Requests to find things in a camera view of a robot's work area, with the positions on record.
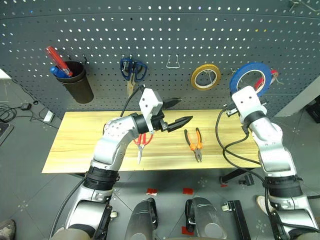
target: black table leg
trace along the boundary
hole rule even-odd
[[[224,175],[224,176],[221,176],[220,177],[220,183],[221,184],[226,184],[229,180],[235,178],[235,177],[238,177],[242,174],[245,174],[246,171],[242,170],[242,169],[239,169],[237,168],[236,170],[233,170],[232,172],[228,173],[227,175]]]

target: blue tape roll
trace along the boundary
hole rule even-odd
[[[235,92],[238,91],[238,83],[239,83],[240,79],[245,74],[247,74],[248,72],[251,72],[251,71],[258,71],[264,77],[263,87],[259,92],[256,93],[258,95],[258,97],[261,97],[263,94],[266,93],[266,91],[269,89],[271,79],[272,79],[270,68],[262,62],[250,62],[250,63],[240,67],[232,76],[232,78],[229,82],[229,89],[230,89],[231,94],[234,94]]]

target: power adapter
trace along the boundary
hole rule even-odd
[[[31,109],[31,103],[23,103],[20,107],[22,111],[27,111]]]

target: yellow tape roll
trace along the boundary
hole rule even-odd
[[[205,85],[205,86],[201,86],[198,83],[196,83],[196,79],[199,74],[201,74],[203,71],[206,71],[206,70],[214,72],[215,78],[212,80],[212,82],[210,84]],[[216,65],[204,64],[204,65],[197,67],[193,71],[191,78],[190,78],[190,81],[191,81],[191,85],[195,89],[200,90],[200,91],[206,91],[206,90],[214,88],[220,82],[220,79],[221,79],[221,73],[220,73],[219,68]]]

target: red tape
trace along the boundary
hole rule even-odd
[[[194,190],[193,190],[193,188],[184,187],[182,193],[183,194],[188,194],[188,195],[193,195],[194,194]]]
[[[181,232],[182,232],[182,234],[184,234],[184,235],[190,235],[190,236],[193,236],[193,235],[194,235],[194,233],[193,233],[193,232],[189,232],[185,226],[182,226],[182,227],[181,227]]]
[[[157,196],[158,190],[155,188],[148,188],[146,190],[147,195]]]

